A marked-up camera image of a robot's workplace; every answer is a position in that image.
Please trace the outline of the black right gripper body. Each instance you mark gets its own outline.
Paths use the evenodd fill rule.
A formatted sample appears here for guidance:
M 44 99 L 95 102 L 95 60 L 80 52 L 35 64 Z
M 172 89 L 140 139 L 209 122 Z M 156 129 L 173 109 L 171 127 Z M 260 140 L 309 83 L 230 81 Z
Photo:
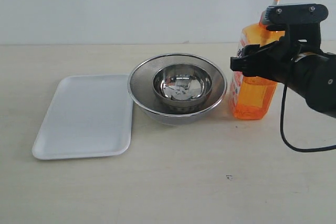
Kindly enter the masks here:
M 311 84 L 330 78 L 331 55 L 321 50 L 320 24 L 287 26 L 272 49 L 272 79 L 283 84 Z

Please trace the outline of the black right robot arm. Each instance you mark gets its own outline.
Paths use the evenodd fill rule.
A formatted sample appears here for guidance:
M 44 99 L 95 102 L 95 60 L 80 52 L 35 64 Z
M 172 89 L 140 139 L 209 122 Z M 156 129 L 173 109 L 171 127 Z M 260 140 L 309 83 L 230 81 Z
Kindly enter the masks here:
M 232 57 L 230 68 L 246 77 L 261 77 L 285 84 L 309 108 L 335 117 L 335 54 L 320 48 L 319 24 L 272 25 L 285 34 L 267 45 L 252 44 Z

